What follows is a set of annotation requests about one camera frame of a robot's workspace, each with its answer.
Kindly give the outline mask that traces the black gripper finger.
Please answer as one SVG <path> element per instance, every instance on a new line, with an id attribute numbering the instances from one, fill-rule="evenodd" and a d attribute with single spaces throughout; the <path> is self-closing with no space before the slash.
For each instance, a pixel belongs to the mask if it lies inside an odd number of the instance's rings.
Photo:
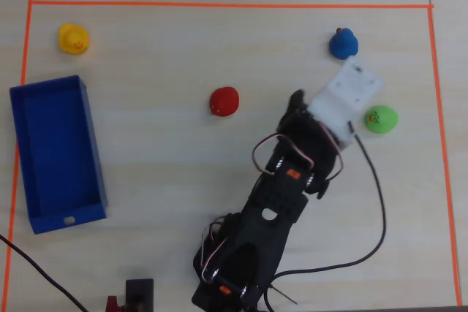
<path id="1" fill-rule="evenodd" d="M 305 92 L 303 89 L 298 89 L 295 91 L 291 96 L 287 106 L 288 112 L 295 112 L 295 111 L 304 111 L 308 104 L 304 102 L 304 95 Z"/>

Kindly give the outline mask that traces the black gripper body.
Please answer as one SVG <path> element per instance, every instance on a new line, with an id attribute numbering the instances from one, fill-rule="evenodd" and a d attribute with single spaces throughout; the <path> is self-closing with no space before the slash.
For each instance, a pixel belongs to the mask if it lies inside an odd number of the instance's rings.
<path id="1" fill-rule="evenodd" d="M 338 156 L 336 138 L 307 110 L 288 110 L 277 132 L 289 137 L 316 166 L 334 166 Z"/>

